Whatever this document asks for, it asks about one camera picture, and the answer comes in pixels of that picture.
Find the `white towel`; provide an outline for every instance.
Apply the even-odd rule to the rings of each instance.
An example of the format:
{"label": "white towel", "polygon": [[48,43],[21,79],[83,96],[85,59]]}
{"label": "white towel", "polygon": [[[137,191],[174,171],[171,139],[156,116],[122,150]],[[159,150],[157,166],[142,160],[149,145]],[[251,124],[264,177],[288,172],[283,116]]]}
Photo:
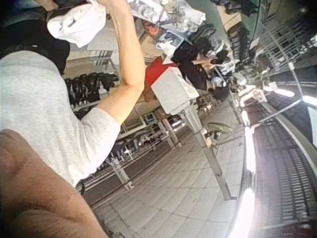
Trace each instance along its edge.
{"label": "white towel", "polygon": [[57,39],[75,43],[83,47],[92,41],[105,26],[106,8],[96,0],[77,6],[65,16],[57,16],[48,21],[48,30]]}

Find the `short sleeve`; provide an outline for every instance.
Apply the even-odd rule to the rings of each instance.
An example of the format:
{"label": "short sleeve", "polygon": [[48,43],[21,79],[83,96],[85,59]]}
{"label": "short sleeve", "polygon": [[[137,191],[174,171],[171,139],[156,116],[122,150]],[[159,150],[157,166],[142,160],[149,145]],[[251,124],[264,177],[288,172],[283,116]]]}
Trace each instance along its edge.
{"label": "short sleeve", "polygon": [[93,108],[82,120],[80,143],[86,155],[83,176],[94,173],[110,153],[120,132],[120,125],[107,112]]}

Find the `gray t-shirt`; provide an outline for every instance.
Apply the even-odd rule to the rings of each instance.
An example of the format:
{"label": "gray t-shirt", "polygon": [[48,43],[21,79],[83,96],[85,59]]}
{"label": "gray t-shirt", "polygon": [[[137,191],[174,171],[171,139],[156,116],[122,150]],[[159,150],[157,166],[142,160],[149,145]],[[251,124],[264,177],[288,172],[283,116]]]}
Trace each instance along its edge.
{"label": "gray t-shirt", "polygon": [[73,186],[96,171],[120,131],[114,118],[98,108],[79,121],[55,64],[29,51],[0,60],[0,115],[1,130],[20,133]]}

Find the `white cloth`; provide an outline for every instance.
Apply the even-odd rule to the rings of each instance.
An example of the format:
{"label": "white cloth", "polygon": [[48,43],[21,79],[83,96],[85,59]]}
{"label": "white cloth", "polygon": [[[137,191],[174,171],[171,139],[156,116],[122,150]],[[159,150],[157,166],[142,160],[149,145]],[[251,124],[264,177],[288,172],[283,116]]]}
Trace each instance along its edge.
{"label": "white cloth", "polygon": [[233,73],[232,76],[237,79],[237,83],[239,85],[244,86],[247,84],[247,79],[241,73],[236,72],[236,73]]}
{"label": "white cloth", "polygon": [[118,137],[115,119],[93,108],[79,121],[57,67],[37,53],[7,55],[0,72],[0,130],[21,134],[73,186],[94,173]]}
{"label": "white cloth", "polygon": [[70,10],[65,16],[49,20],[48,30],[57,39],[83,47],[105,26],[106,8],[96,0]]}

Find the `metal railing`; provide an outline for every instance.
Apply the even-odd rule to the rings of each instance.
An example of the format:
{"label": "metal railing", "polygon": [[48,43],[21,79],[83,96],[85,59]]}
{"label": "metal railing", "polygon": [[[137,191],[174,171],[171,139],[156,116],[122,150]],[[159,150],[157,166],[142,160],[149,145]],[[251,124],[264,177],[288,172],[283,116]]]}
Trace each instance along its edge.
{"label": "metal railing", "polygon": [[[134,153],[130,153],[129,155],[125,156],[125,160],[121,161],[120,165],[122,169],[127,168],[128,166],[132,165],[133,163],[137,162],[139,159],[143,158],[145,155],[153,151],[159,144],[164,142],[169,136],[162,138],[160,141],[155,141],[148,146],[145,146]],[[97,186],[98,184],[106,181],[110,177],[116,175],[116,171],[112,166],[107,167],[104,169],[103,172],[97,173],[95,176],[89,176],[88,180],[85,180],[85,191],[92,189],[93,187]],[[76,187],[77,191],[81,190],[81,185]]]}

